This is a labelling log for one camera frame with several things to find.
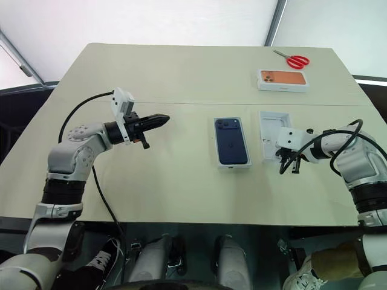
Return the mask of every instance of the scissor blade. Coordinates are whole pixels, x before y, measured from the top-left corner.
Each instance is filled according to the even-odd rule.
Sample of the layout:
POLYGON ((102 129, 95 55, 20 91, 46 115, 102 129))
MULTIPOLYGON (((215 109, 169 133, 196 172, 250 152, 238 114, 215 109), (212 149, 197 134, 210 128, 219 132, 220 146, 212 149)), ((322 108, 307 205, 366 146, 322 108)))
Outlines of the scissor blade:
POLYGON ((290 56, 287 56, 286 54, 283 54, 282 52, 278 51, 278 50, 273 50, 276 54, 279 54, 280 56, 283 56, 283 57, 290 57, 290 56))

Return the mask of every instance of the white wall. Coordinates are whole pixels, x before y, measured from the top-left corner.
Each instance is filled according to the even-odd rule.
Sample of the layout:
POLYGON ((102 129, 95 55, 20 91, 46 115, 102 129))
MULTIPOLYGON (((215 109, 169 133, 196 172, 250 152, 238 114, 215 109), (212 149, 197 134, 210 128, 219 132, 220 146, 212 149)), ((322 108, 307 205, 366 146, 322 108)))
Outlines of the white wall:
POLYGON ((331 47, 351 74, 387 77, 387 0, 288 0, 273 45, 331 47))
POLYGON ((275 5, 276 0, 1 0, 0 27, 48 82, 60 80, 90 42, 263 45, 275 5))
POLYGON ((27 77, 11 57, 0 47, 0 90, 36 83, 33 77, 27 77))

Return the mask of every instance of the table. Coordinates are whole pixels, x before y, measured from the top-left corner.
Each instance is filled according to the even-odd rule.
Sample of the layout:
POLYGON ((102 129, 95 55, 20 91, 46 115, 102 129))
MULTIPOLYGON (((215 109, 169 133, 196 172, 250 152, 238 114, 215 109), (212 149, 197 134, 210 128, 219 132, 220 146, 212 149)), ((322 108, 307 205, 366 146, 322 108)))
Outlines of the table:
MULTIPOLYGON (((310 91, 308 95, 262 92, 253 89, 253 86, 248 87, 250 83, 244 80, 243 85, 242 79, 238 79, 236 84, 213 81, 217 85, 214 85, 211 94, 205 99, 202 94, 192 92, 195 88, 197 91, 206 90, 204 84, 193 87, 191 81, 195 80, 199 84, 198 79, 204 80, 204 76, 194 77, 193 72, 190 79, 181 78, 177 88, 173 87, 173 83, 168 87, 165 85, 167 72, 181 67, 182 55, 190 64, 194 63, 190 57, 197 59, 197 68, 205 68, 203 71, 209 82, 216 75, 215 72, 221 73, 218 68, 211 71, 211 66, 205 66, 208 56, 216 57, 216 50, 218 54, 229 53, 230 58, 243 54, 246 59, 249 56, 247 52, 251 51, 250 56, 255 52, 256 63, 266 62, 264 56, 273 56, 277 69, 286 69, 284 60, 280 59, 277 63, 276 54, 268 48, 143 46, 142 50, 142 46, 138 45, 88 45, 0 166, 0 216, 32 217, 34 205, 42 196, 47 155, 56 144, 59 128, 68 112, 93 94, 108 91, 115 86, 128 89, 129 85, 124 80, 130 77, 124 76, 124 72, 131 71, 130 76, 138 80, 133 83, 134 89, 130 89, 138 100, 135 104, 137 113, 140 116, 163 113, 170 115, 171 119, 163 127, 146 133, 150 149, 143 150, 139 144, 120 144, 97 158, 95 165, 102 190, 120 221, 356 225, 357 212, 351 195, 342 180, 330 171, 328 161, 320 165, 302 163, 300 175, 279 175, 277 164, 261 162, 259 111, 289 112, 294 127, 311 127, 315 132, 338 128, 356 118, 362 118, 365 122, 364 130, 374 136, 382 147, 387 147, 387 137, 381 133, 381 129, 386 126, 385 122, 337 56, 324 48, 297 48, 301 54, 310 57, 311 62, 314 61, 311 56, 323 55, 327 57, 325 63, 341 68, 336 72, 336 77, 342 81, 337 82, 337 87, 331 88, 331 93, 327 93, 323 99, 316 97, 319 94, 314 88, 315 94, 310 91), (145 62, 150 55, 152 60, 157 59, 155 54, 159 49, 160 56, 163 56, 161 61, 173 52, 181 56, 176 62, 173 62, 172 57, 169 58, 170 66, 165 68, 165 74, 151 70, 148 67, 150 64, 145 62), (130 52, 128 59, 131 61, 125 59, 120 62, 125 51, 130 52), (129 62, 132 62, 130 68, 127 66, 129 62), (133 72, 135 68, 140 69, 134 63, 141 62, 145 63, 142 76, 147 75, 152 81, 155 81, 157 75, 160 76, 156 99, 153 99, 153 93, 157 92, 154 83, 145 85, 133 72), (96 69, 96 63, 104 70, 96 69), (226 90, 220 88, 220 85, 233 89, 245 86, 242 90, 245 94, 233 99, 233 89, 224 95, 226 90), (332 92, 340 92, 342 98, 332 97, 332 92), (253 163, 250 169, 217 168, 212 126, 214 117, 241 117, 253 163)), ((296 51, 295 48, 281 50, 286 53, 296 51)), ((227 60, 227 63, 231 63, 231 69, 236 62, 227 60)), ((227 71, 226 64, 222 65, 223 71, 227 71)), ((254 69, 247 60, 244 65, 246 70, 254 69)), ((311 83, 313 79, 318 79, 314 78, 315 73, 319 74, 319 70, 310 65, 307 77, 311 83)), ((316 86, 324 89, 324 79, 316 82, 316 86)), ((68 129, 79 124, 111 120, 113 116, 109 98, 101 98, 82 107, 69 122, 68 129)), ((80 220, 111 220, 92 178, 86 184, 83 203, 84 211, 80 220)))

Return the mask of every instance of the blue smartphone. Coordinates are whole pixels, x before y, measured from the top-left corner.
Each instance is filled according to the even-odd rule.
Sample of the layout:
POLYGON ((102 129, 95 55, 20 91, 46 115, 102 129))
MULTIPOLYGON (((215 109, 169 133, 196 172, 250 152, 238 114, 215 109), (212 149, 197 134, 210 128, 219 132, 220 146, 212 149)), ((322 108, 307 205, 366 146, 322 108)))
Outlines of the blue smartphone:
POLYGON ((241 126, 237 118, 215 120, 216 143, 221 164, 246 164, 248 162, 241 126))

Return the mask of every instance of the smartphone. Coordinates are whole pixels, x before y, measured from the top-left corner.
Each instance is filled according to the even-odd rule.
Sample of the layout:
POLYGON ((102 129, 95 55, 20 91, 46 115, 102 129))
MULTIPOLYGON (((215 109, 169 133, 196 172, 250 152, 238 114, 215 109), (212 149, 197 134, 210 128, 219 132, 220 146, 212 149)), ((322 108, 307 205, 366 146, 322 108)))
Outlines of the smartphone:
POLYGON ((307 83, 304 76, 296 71, 261 71, 261 76, 266 83, 292 83, 295 85, 307 83))
POLYGON ((215 132, 221 164, 246 164, 248 162, 242 124, 237 118, 216 119, 215 132))

